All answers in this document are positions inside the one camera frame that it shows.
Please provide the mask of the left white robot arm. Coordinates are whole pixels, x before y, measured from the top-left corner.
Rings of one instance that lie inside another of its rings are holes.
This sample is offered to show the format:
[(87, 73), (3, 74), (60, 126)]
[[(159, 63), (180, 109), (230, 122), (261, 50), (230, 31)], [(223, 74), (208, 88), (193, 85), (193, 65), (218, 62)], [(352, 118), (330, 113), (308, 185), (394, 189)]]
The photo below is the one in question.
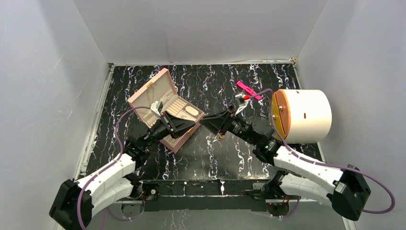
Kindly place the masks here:
[(79, 180), (64, 181), (51, 205), (49, 216), (66, 230), (84, 230), (94, 215), (113, 202), (129, 197), (138, 199), (143, 187), (131, 174), (149, 157), (148, 149), (167, 136), (178, 138), (196, 125), (163, 112), (152, 127), (132, 124), (127, 140), (119, 140), (120, 153), (94, 173)]

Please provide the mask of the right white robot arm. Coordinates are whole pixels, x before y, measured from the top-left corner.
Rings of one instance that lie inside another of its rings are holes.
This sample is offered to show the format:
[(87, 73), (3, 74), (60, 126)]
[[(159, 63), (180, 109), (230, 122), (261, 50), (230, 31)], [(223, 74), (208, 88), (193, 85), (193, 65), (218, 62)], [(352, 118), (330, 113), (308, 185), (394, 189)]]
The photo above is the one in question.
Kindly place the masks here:
[(279, 167), (276, 175), (260, 190), (275, 198), (300, 196), (331, 206), (342, 217), (359, 220), (371, 190), (357, 167), (335, 169), (310, 158), (276, 139), (276, 133), (266, 118), (247, 122), (233, 107), (204, 116), (200, 124), (213, 134), (227, 132), (254, 146), (254, 155), (264, 163)]

